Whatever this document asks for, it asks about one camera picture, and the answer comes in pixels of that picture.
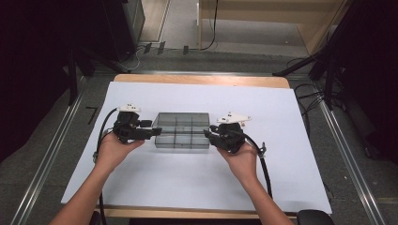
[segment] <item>black cable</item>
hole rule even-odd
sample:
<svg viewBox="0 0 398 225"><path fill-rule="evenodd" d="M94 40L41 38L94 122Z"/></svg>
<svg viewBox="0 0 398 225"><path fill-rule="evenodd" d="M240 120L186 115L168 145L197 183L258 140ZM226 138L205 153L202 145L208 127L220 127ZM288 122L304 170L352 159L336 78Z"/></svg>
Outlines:
<svg viewBox="0 0 398 225"><path fill-rule="evenodd" d="M316 95L322 95L324 92L323 91L319 91L319 92L314 92L305 96L299 96L297 97L297 99L303 99L303 98L308 98L308 97L312 97L312 96L316 96Z"/></svg>
<svg viewBox="0 0 398 225"><path fill-rule="evenodd" d="M211 32L213 32L213 36L215 36L216 35L216 30L213 29L213 26L211 25L211 20L210 19L208 19L208 24L210 25ZM217 49L217 47L219 47L219 42L217 42L216 40L214 40L214 42L216 42L216 47L214 47L210 51L214 51L214 50Z"/></svg>
<svg viewBox="0 0 398 225"><path fill-rule="evenodd" d="M214 32L213 32L213 40L211 40L210 45L208 45L208 46L207 46L206 48L204 48L204 49L201 49L201 51L204 51L204 50L210 48L210 47L213 45L214 40L216 39L216 21L217 21L217 11L218 11L218 7L219 7L219 0L216 1L216 11L215 11L215 13L214 13L214 24L213 24L213 25L214 25Z"/></svg>
<svg viewBox="0 0 398 225"><path fill-rule="evenodd" d="M102 225L108 225L108 223L106 222L105 210L103 209L102 192L99 195L99 213L100 213L100 220L102 221Z"/></svg>
<svg viewBox="0 0 398 225"><path fill-rule="evenodd" d="M108 121L109 117L112 115L112 113L116 112L117 108L112 109L105 117L105 120L102 123L102 126L100 127L99 130L99 140L97 141L97 150L96 150L96 154L98 154L100 152L100 143L102 141L102 133L103 133L103 129L105 128L106 122Z"/></svg>
<svg viewBox="0 0 398 225"><path fill-rule="evenodd" d="M258 154L258 156L260 158L260 161L261 161L261 167L263 168L264 177L266 178L266 182L267 182L267 192L268 192L269 197L271 197L271 199L272 199L271 180L269 178L269 173L268 173L266 161L264 160L263 157L260 157L260 155L262 155L264 153L260 150L258 145L255 143L255 141L249 135L247 135L247 134L245 134L243 132L241 133L241 132L237 132L237 131L234 131L234 130L228 130L228 131L231 132L231 133L237 134L237 135L243 135L247 139L247 142L253 148L255 148L255 150L257 151L257 154Z"/></svg>
<svg viewBox="0 0 398 225"><path fill-rule="evenodd" d="M315 100L313 100L310 105L307 107L307 110L304 113L308 113L313 110L324 100L324 95L318 96Z"/></svg>
<svg viewBox="0 0 398 225"><path fill-rule="evenodd" d="M308 112L310 111L310 110L312 110L312 109L314 109L320 102L322 102L323 101L323 98L322 98L323 96L319 96L319 97L317 97L313 102L311 102L310 103L310 105L307 107L307 108L305 108L301 103L301 105L302 105L302 107L304 107L304 112L301 114L301 116L305 116L304 118L305 118L305 122L304 122L304 124L306 124L306 130L307 130L307 135L308 135L308 138L310 139L310 137L311 137L311 127L310 127L310 118L309 118L309 115L308 115Z"/></svg>
<svg viewBox="0 0 398 225"><path fill-rule="evenodd" d="M96 152L94 153L95 159L97 159L97 156L98 156L98 154L100 153L100 143L102 142L102 139L103 139L102 133L103 133L103 130L104 130L104 128L105 128L106 122L108 121L108 119L109 119L109 117L112 115L112 113L114 113L114 112L116 112L116 111L117 111L117 108L112 109L112 110L106 115L105 120L104 120L103 123L102 123L102 126L101 126L100 131L99 131L99 140L98 140L98 142L97 142L97 150L96 150ZM104 209L103 209L103 197L102 197L102 192L101 192L101 194L99 195L99 211L100 211L100 218L101 218L101 221L102 221L102 225L107 225L107 223L106 223L106 217L105 217L105 212L104 212Z"/></svg>
<svg viewBox="0 0 398 225"><path fill-rule="evenodd" d="M300 87L302 86L314 86L312 83L302 83L299 86L295 87L294 89L294 93L296 96L296 100L298 101L298 105L302 108L302 110L305 112L307 110L307 108L301 103L301 101L299 101L299 97L297 95L297 91ZM308 138L310 138L310 133L311 133L311 124L310 124L310 118L308 116L307 113L305 114L301 114L301 116L304 116L304 126L305 126L305 130L307 131L307 136Z"/></svg>

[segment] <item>forearm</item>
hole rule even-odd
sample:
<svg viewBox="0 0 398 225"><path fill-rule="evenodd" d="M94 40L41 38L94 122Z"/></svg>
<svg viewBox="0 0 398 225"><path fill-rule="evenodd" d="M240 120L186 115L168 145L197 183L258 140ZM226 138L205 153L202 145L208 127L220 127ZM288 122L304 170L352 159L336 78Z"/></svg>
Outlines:
<svg viewBox="0 0 398 225"><path fill-rule="evenodd" d="M269 197L258 179L242 182L263 225L293 224L279 206Z"/></svg>
<svg viewBox="0 0 398 225"><path fill-rule="evenodd" d="M109 174L95 168L50 224L88 224Z"/></svg>

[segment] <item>white paper sheet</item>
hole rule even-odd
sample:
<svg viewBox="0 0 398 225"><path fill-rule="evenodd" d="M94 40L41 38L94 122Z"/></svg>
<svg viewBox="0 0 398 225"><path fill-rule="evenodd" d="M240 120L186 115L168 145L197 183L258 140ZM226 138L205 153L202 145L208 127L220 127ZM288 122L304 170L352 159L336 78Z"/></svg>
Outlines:
<svg viewBox="0 0 398 225"><path fill-rule="evenodd" d="M265 142L275 202L284 212L318 209L331 214L299 106L291 89L218 85L111 82L93 132L70 178L66 203L91 172L100 126L121 105L139 106L140 119L158 113L209 113L210 124L228 112L249 115L244 132ZM109 119L111 128L117 112ZM157 149L155 139L134 150L105 184L109 205L254 210L252 202L214 146L205 150ZM266 187L261 164L257 175Z"/></svg>

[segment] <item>cable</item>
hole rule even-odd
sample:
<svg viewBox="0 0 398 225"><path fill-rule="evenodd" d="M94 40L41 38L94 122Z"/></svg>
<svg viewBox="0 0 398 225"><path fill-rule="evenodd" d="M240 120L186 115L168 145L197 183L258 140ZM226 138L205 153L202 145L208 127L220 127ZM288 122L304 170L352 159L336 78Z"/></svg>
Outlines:
<svg viewBox="0 0 398 225"><path fill-rule="evenodd" d="M102 137L102 134L103 134L103 130L104 130L104 128L105 128L106 122L108 121L109 117L110 117L114 112L116 112L116 111L117 111L117 108L112 109L112 110L106 115L105 120L104 120L103 123L102 123L102 126L101 126L100 131L99 131L99 139L98 139L98 142L97 142L97 150L96 150L96 152L94 153L94 162L96 161L97 156L98 156L99 153L100 153L100 144L101 144L101 142L102 142L102 139L105 137L105 136ZM102 197L102 192L101 192L101 194L99 195L99 210L100 210L100 217L101 217L101 220L102 220L102 225L107 225L107 223L106 223L106 217L105 217L105 212L104 212L104 209L103 209L103 197Z"/></svg>
<svg viewBox="0 0 398 225"><path fill-rule="evenodd" d="M310 105L307 107L307 110L304 113L308 113L309 111L313 110L324 100L324 95L318 96Z"/></svg>
<svg viewBox="0 0 398 225"><path fill-rule="evenodd" d="M211 19L210 18L208 19L208 24L210 25L210 29L213 32L213 36L215 37L216 36L216 30L213 29L213 25L211 24ZM209 50L210 52L216 50L217 47L219 47L219 42L217 42L217 41L215 41L215 42L216 42L216 47L214 47L213 49Z"/></svg>
<svg viewBox="0 0 398 225"><path fill-rule="evenodd" d="M117 64L120 65L121 67L123 67L124 69L126 69L127 72L131 72L132 70L135 70L136 68L138 68L140 66L140 63L141 63L140 58L138 57L138 52L141 51L142 49L139 49L139 50L137 50L137 52L135 52L135 57L138 60L138 64L135 67L130 68L130 67L125 67L125 66L121 65L120 63L117 63Z"/></svg>
<svg viewBox="0 0 398 225"><path fill-rule="evenodd" d="M291 63L291 62L293 62L293 61L295 61L295 60L299 60L299 59L305 59L305 58L294 58L294 59L291 59L291 60L289 60L287 63L286 63L286 68L289 68L289 64Z"/></svg>
<svg viewBox="0 0 398 225"><path fill-rule="evenodd" d="M294 93L296 96L296 100L298 101L298 105L300 106L300 108L305 112L307 110L307 108L301 103L301 101L299 101L299 97L297 95L297 91L300 87L302 86L314 86L312 83L302 83L299 86L295 87L294 89ZM307 131L307 136L308 138L310 138L310 133L311 133L311 124L310 124L310 118L309 115L307 113L305 114L301 114L301 116L304 116L304 126L305 126L305 130Z"/></svg>
<svg viewBox="0 0 398 225"><path fill-rule="evenodd" d="M243 132L237 132L237 131L234 131L234 130L228 130L228 132L231 132L231 133L234 133L234 134L237 134L237 135L243 135L246 138L247 142L253 148L255 148L255 150L257 151L258 157L260 158L261 167L263 168L264 177L266 178L268 195L272 199L271 180L269 179L269 173L268 173L266 161L264 160L264 157L260 157L260 155L263 155L264 152L261 151L261 149L255 143L255 141L251 137L249 137L249 135L247 135L247 134L245 134Z"/></svg>
<svg viewBox="0 0 398 225"><path fill-rule="evenodd" d="M131 53L131 52L126 52L126 58L123 59L122 61L120 61L119 63L124 63L124 62L128 61L132 54L133 53Z"/></svg>
<svg viewBox="0 0 398 225"><path fill-rule="evenodd" d="M316 96L316 95L321 95L321 94L323 94L323 91L314 92L314 93L312 93L312 94L305 95L305 96L300 96L300 97L298 97L298 99L308 98L308 97L312 97L312 96Z"/></svg>
<svg viewBox="0 0 398 225"><path fill-rule="evenodd" d="M219 0L216 1L216 10L215 10L215 13L214 13L213 39L211 40L211 43L210 43L207 47L205 47L204 49L201 49L201 51L204 51L204 50L207 50L208 48L210 48L210 47L213 45L214 40L216 39L216 21L217 21L217 11L218 11L218 7L219 7Z"/></svg>

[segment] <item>gray carpet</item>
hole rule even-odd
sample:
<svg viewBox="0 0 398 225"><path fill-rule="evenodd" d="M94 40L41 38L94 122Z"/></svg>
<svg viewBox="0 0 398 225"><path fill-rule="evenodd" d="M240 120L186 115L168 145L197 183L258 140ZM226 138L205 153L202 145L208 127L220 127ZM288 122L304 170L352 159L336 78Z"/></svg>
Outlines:
<svg viewBox="0 0 398 225"><path fill-rule="evenodd" d="M292 57L282 56L221 52L190 52L184 56L181 51L165 51L163 54L157 55L157 49L152 49L147 54L139 52L138 56L141 63L133 71L137 73L142 70L183 70L253 72L266 75L265 73L286 68L288 61L293 59ZM132 56L123 65L135 67L138 61L134 57ZM306 73L308 69L309 67L306 67L298 73ZM95 123L94 121L88 124L93 111L86 107L98 107L100 109L108 83L114 76L115 73L107 67L97 64L96 75L89 80L82 103L70 125L69 132L61 145L27 224L47 224L62 207L60 200L63 192ZM299 75L290 76L289 79L292 88L308 82L305 76ZM313 91L312 87L306 86L299 89L298 94L304 95ZM306 105L310 102L310 98L303 101ZM58 99L29 142L1 163L0 224L9 224L12 220L24 191L33 178L41 158L65 113L67 103L68 93ZM352 150L374 195L377 198L397 198L397 166L387 160L376 161L367 158L361 149L360 138L356 134L349 117L339 108L336 108L335 112L338 115L339 122L342 123L344 133L347 134L347 139L353 146ZM338 225L370 224L320 108L310 111L309 118L311 122L310 141L314 155L321 176L330 190L332 219ZM397 202L380 204L380 210L388 224L398 224L396 208ZM110 218L109 223L128 224L129 221L126 218Z"/></svg>

